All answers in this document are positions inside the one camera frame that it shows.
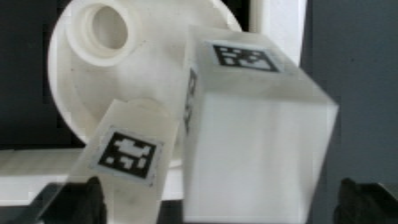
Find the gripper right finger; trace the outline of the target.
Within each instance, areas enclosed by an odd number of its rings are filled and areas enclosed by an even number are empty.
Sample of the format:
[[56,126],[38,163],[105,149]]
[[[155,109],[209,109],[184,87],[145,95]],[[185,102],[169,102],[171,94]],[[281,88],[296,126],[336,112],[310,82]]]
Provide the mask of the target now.
[[398,183],[342,180],[335,224],[398,224]]

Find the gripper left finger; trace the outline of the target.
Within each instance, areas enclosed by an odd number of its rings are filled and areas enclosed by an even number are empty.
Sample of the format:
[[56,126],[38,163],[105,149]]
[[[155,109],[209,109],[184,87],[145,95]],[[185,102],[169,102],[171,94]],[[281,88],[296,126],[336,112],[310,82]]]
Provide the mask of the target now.
[[31,203],[24,224],[107,224],[102,182],[50,183]]

